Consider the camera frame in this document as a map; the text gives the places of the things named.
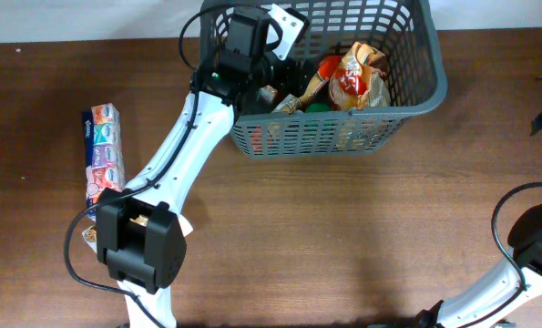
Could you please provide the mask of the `Kleenex tissue multipack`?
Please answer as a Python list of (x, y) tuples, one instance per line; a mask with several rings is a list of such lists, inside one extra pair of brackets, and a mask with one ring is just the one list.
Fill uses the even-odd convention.
[(112, 103), (81, 113), (85, 143), (86, 204), (97, 203), (104, 189), (122, 191), (126, 185), (120, 135), (120, 115)]

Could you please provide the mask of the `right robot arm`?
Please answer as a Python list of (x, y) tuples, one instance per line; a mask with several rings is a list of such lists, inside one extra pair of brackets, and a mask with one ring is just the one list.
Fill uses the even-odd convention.
[(542, 181), (517, 186), (495, 206), (490, 227), (503, 259), (466, 291), (414, 319), (414, 327), (493, 327), (524, 303), (542, 295), (542, 203), (525, 211), (512, 226), (507, 245), (499, 239), (497, 219), (506, 202)]

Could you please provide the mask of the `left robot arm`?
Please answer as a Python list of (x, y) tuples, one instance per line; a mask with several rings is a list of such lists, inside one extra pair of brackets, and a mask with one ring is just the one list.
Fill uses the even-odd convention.
[(293, 8), (235, 5), (226, 37), (200, 60), (174, 128), (122, 191), (103, 190), (96, 254), (126, 298), (129, 327), (174, 327), (170, 285), (193, 230), (181, 210), (206, 159), (229, 134), (245, 95), (284, 84), (309, 22)]

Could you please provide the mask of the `brown white snack pouch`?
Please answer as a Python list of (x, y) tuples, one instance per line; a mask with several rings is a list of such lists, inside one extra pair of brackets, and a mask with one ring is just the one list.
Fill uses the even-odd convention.
[[(178, 220), (182, 235), (184, 237), (193, 232), (193, 227), (187, 218), (180, 214), (178, 216)], [(139, 215), (135, 219), (130, 219), (130, 221), (142, 227), (146, 227), (148, 225), (148, 217), (143, 215)], [(82, 237), (93, 251), (97, 251), (97, 228), (95, 225), (89, 226), (87, 229), (82, 231)]]

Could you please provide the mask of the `orange crinkled snack bag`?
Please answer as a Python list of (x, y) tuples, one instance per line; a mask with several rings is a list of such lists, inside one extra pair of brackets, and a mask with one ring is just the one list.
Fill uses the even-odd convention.
[[(388, 64), (380, 50), (360, 42), (343, 55), (327, 56), (321, 63), (328, 80), (328, 99), (331, 110), (350, 114), (367, 108), (391, 105), (386, 87)], [(334, 151), (368, 149), (378, 133), (375, 118), (346, 118), (336, 124)]]

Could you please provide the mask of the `San Remo spaghetti packet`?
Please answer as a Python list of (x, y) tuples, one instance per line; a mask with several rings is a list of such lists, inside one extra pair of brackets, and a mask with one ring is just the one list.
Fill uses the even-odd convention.
[(342, 56), (329, 55), (316, 60), (316, 72), (312, 76), (301, 96), (287, 96), (281, 101), (270, 114), (294, 115), (305, 113), (306, 108), (313, 103), (328, 104), (332, 111), (332, 105), (328, 101), (327, 87), (332, 75), (339, 66)]

